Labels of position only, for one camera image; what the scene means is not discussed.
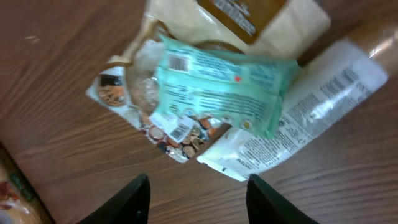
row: mint green package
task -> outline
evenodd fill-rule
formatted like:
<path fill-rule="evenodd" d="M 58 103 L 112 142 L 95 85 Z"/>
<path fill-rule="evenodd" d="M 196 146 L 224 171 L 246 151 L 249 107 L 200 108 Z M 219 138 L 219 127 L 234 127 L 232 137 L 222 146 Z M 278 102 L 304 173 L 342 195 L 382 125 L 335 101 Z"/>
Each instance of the mint green package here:
<path fill-rule="evenodd" d="M 199 50 L 162 37 L 156 70 L 163 114 L 212 116 L 260 137 L 273 138 L 283 95 L 300 70 L 295 60 Z"/>

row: wood grain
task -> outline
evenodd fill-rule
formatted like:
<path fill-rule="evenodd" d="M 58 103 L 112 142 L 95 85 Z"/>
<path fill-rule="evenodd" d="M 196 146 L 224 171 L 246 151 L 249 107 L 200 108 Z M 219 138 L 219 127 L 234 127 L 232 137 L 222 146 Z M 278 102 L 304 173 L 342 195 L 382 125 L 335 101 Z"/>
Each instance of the wood grain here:
<path fill-rule="evenodd" d="M 0 73 L 0 140 L 57 223 L 75 223 L 138 174 L 149 223 L 247 223 L 246 183 L 178 164 L 85 96 L 139 29 L 144 1 L 12 1 Z M 397 17 L 394 0 L 324 0 L 333 27 L 305 63 L 362 22 Z M 261 177 L 320 223 L 398 223 L 398 78 Z"/>

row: black object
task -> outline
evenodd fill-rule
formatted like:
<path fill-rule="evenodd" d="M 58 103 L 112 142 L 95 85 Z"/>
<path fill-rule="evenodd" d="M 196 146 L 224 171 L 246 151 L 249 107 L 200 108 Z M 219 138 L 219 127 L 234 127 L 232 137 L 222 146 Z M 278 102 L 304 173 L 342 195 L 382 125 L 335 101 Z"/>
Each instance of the black object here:
<path fill-rule="evenodd" d="M 121 86 L 123 77 L 117 75 L 104 75 L 101 74 L 99 78 L 99 85 L 102 87 L 106 87 L 107 85 L 111 86 Z"/>
<path fill-rule="evenodd" d="M 149 202 L 149 179 L 145 174 L 141 174 L 80 223 L 146 224 Z"/>
<path fill-rule="evenodd" d="M 250 175 L 246 192 L 250 224 L 317 224 L 257 175 Z"/>
<path fill-rule="evenodd" d="M 141 174 L 80 223 L 146 224 L 149 202 L 149 179 Z M 257 175 L 249 178 L 246 206 L 250 224 L 318 224 Z"/>

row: plastic packaging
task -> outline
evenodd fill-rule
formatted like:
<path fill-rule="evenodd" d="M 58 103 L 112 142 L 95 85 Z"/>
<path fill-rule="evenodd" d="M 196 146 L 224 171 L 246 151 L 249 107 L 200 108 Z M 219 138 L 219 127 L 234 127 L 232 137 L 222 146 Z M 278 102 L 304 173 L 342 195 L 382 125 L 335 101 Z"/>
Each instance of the plastic packaging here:
<path fill-rule="evenodd" d="M 192 117 L 196 124 L 192 129 L 188 127 L 188 132 L 185 127 L 175 125 L 179 119 L 160 118 L 170 120 L 160 124 L 163 127 L 172 125 L 177 133 L 182 130 L 185 143 L 191 139 L 183 146 L 182 142 L 170 143 L 171 133 L 154 124 L 152 114 L 159 104 L 154 72 L 164 52 L 160 34 L 199 49 L 295 58 L 329 26 L 330 18 L 313 0 L 151 0 L 147 2 L 141 30 L 134 41 L 121 57 L 109 61 L 86 94 L 123 117 L 170 157 L 185 162 L 207 149 L 229 126 L 214 119 Z M 117 66 L 124 69 L 109 70 Z M 123 78 L 112 77 L 115 72 L 121 72 Z M 198 142 L 201 147 L 196 150 Z M 191 156 L 183 150 L 188 146 L 192 148 L 185 151 L 189 150 Z"/>
<path fill-rule="evenodd" d="M 398 26 L 375 22 L 349 36 L 351 40 L 337 41 L 307 65 L 288 90 L 276 139 L 231 128 L 197 160 L 244 181 L 321 135 L 382 87 L 389 77 L 386 71 L 398 72 Z"/>
<path fill-rule="evenodd" d="M 284 93 L 300 71 L 295 60 L 199 50 L 167 37 L 162 40 L 166 51 L 156 70 L 157 112 L 211 116 L 273 138 Z"/>
<path fill-rule="evenodd" d="M 0 146 L 0 223 L 52 223 L 33 192 Z"/>

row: red dot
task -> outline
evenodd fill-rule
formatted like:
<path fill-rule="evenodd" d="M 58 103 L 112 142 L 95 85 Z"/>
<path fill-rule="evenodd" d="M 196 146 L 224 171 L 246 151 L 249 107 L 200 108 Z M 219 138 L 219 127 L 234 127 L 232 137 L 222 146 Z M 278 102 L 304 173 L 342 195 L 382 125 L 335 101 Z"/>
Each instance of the red dot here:
<path fill-rule="evenodd" d="M 241 80 L 242 80 L 242 78 L 241 78 L 241 77 L 239 77 L 239 76 L 235 75 L 235 81 L 239 82 L 239 81 L 241 81 Z"/>

